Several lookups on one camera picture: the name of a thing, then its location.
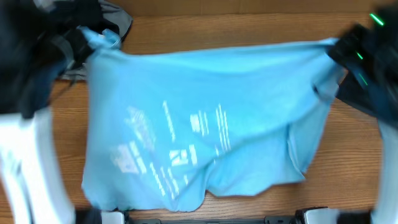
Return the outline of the light blue t-shirt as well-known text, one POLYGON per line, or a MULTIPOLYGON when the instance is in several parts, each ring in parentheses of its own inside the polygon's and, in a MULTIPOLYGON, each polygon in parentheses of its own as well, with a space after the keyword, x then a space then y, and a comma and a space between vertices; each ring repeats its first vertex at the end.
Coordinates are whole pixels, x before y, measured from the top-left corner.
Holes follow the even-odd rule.
POLYGON ((303 181, 343 69, 335 39, 130 55, 83 29, 89 124, 82 189, 102 210, 196 210, 303 181))

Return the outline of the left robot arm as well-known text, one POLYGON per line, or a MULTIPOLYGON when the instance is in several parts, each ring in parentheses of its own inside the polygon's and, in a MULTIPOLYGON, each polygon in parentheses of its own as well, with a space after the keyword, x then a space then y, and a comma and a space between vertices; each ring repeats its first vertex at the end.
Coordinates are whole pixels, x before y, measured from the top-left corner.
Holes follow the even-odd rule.
POLYGON ((15 223, 102 223, 65 190, 52 132, 54 81, 91 54, 53 1, 1 2, 1 182, 15 223))

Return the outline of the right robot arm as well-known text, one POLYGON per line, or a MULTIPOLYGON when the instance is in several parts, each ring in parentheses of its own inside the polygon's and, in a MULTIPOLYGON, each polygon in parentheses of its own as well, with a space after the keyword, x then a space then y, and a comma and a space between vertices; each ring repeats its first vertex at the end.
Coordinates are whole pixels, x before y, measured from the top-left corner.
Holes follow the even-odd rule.
POLYGON ((369 16, 371 28, 355 24, 328 56, 348 72, 336 97, 378 122, 383 149, 376 206, 368 211, 310 207, 293 216, 267 217, 265 223, 397 223, 397 1, 378 5, 369 16))

